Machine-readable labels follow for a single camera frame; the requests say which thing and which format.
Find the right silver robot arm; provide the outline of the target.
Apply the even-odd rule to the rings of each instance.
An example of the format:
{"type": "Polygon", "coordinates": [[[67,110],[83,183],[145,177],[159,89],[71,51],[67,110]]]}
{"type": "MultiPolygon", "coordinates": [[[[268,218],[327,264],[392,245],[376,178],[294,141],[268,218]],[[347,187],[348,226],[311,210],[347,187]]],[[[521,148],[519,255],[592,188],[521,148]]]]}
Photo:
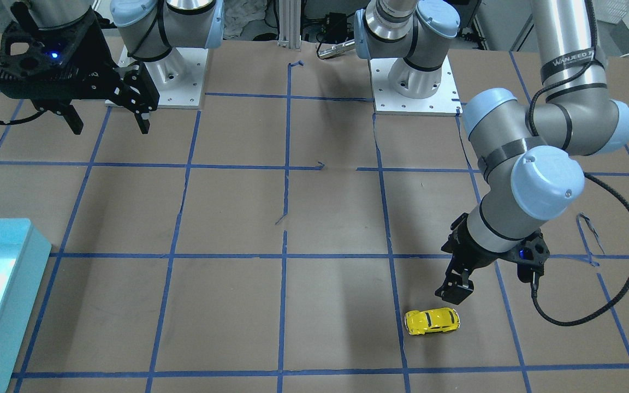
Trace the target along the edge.
{"type": "Polygon", "coordinates": [[[113,25],[129,65],[115,62],[90,1],[5,1],[13,17],[2,34],[0,91],[28,99],[38,112],[65,119],[74,134],[83,121],[72,100],[109,100],[133,113],[142,134],[159,107],[159,86],[182,72],[178,49],[220,46],[220,1],[112,1],[113,25]]]}

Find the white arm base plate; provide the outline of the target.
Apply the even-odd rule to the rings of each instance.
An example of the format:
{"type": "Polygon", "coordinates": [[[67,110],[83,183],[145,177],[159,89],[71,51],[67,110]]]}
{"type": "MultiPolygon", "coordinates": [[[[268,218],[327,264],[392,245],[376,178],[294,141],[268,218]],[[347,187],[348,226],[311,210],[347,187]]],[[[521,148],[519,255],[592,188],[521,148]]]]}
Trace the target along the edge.
{"type": "Polygon", "coordinates": [[[200,109],[210,50],[174,48],[166,58],[146,63],[159,92],[158,109],[200,109]]]}
{"type": "Polygon", "coordinates": [[[412,69],[403,59],[371,59],[370,82],[378,115],[462,114],[448,57],[432,72],[412,69]]]}

